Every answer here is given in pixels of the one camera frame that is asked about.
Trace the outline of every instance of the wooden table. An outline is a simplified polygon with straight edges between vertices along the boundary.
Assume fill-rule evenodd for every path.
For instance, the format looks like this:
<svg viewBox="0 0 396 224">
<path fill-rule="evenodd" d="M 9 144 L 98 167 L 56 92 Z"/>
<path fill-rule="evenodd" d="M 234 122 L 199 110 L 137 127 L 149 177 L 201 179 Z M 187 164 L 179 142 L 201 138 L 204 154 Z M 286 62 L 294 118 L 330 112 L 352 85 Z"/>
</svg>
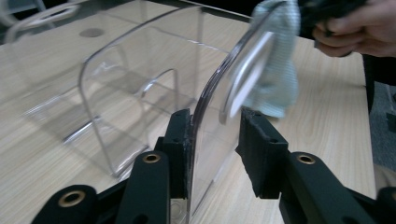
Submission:
<svg viewBox="0 0 396 224">
<path fill-rule="evenodd" d="M 134 8 L 133 5 L 121 6 L 120 14 L 125 14 L 127 6 Z M 148 4 L 148 12 L 154 14 L 170 8 Z M 223 49 L 231 48 L 248 28 L 247 23 L 211 15 L 206 15 L 205 21 L 204 42 Z M 285 118 L 271 121 L 289 142 L 290 151 L 305 151 L 320 157 L 346 187 L 374 197 L 361 56 L 329 58 L 313 45 L 311 40 L 298 38 L 293 61 L 299 79 L 299 97 Z M 0 54 L 1 77 L 12 76 L 1 48 Z M 207 54 L 210 57 L 200 63 L 200 88 L 225 56 L 213 51 Z M 69 92 L 69 97 L 78 103 L 76 91 Z M 20 116 L 14 109 L 17 103 L 7 98 L 0 105 L 1 223 L 30 222 L 43 203 L 66 186 L 86 184 L 100 192 L 117 183 L 75 150 Z M 236 153 L 227 160 L 207 199 L 193 223 L 282 223 L 278 201 L 254 197 Z"/>
</svg>

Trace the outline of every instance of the transparent plastic guard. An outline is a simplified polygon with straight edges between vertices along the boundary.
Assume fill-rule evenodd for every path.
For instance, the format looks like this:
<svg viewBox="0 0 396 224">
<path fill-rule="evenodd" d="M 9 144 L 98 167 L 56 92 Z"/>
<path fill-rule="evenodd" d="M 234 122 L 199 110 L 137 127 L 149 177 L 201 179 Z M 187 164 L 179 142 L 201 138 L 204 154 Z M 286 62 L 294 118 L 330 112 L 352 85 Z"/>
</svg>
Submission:
<svg viewBox="0 0 396 224">
<path fill-rule="evenodd" d="M 266 32 L 266 21 L 279 6 L 269 10 L 235 45 L 206 84 L 193 113 L 195 142 L 188 204 L 190 220 L 193 220 L 197 209 L 204 209 L 200 208 L 202 200 L 221 165 L 237 146 L 240 107 L 257 79 L 263 75 L 276 37 L 276 34 Z"/>
<path fill-rule="evenodd" d="M 164 135 L 172 113 L 196 103 L 200 18 L 198 7 L 164 13 L 83 64 L 78 88 L 92 122 L 86 135 L 99 143 L 84 150 L 96 147 L 89 157 L 114 176 L 127 177 L 135 157 Z M 88 148 L 82 138 L 72 144 Z"/>
</svg>

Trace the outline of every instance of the black bracket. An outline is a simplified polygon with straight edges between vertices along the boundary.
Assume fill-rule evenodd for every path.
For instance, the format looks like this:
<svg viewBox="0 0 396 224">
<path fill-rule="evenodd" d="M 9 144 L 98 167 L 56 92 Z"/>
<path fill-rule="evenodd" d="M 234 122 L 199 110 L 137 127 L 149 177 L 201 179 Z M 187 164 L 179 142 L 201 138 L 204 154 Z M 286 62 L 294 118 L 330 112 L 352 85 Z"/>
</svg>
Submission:
<svg viewBox="0 0 396 224">
<path fill-rule="evenodd" d="M 257 111 L 243 108 L 237 153 L 256 196 L 278 199 L 285 223 L 392 223 L 396 188 L 381 189 L 376 200 L 344 187 L 323 161 L 288 143 Z"/>
</svg>

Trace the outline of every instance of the gray cloth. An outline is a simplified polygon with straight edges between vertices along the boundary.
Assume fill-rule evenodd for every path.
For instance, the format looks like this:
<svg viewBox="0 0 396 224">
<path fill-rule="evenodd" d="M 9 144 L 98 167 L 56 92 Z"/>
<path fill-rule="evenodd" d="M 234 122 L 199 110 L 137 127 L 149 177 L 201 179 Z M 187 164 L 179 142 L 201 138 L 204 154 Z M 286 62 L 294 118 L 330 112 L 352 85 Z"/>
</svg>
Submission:
<svg viewBox="0 0 396 224">
<path fill-rule="evenodd" d="M 266 14 L 268 8 L 282 0 L 265 0 L 253 11 L 251 24 Z M 291 61 L 295 38 L 300 31 L 300 11 L 295 1 L 286 1 L 267 21 L 268 32 L 276 34 L 274 48 L 268 64 L 244 102 L 263 114 L 282 118 L 285 110 L 293 105 L 298 95 L 298 81 Z"/>
</svg>

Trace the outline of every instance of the curved acrylic panel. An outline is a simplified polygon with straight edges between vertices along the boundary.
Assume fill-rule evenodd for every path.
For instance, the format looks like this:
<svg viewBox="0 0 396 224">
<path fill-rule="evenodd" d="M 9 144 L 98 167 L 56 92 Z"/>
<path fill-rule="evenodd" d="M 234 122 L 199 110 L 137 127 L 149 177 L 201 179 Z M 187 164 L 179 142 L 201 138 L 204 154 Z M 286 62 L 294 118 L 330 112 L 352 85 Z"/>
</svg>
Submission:
<svg viewBox="0 0 396 224">
<path fill-rule="evenodd" d="M 276 38 L 266 32 L 265 22 L 280 5 L 250 27 L 201 94 L 192 118 L 195 158 L 190 167 L 190 218 L 237 146 L 240 106 L 261 74 Z"/>
</svg>

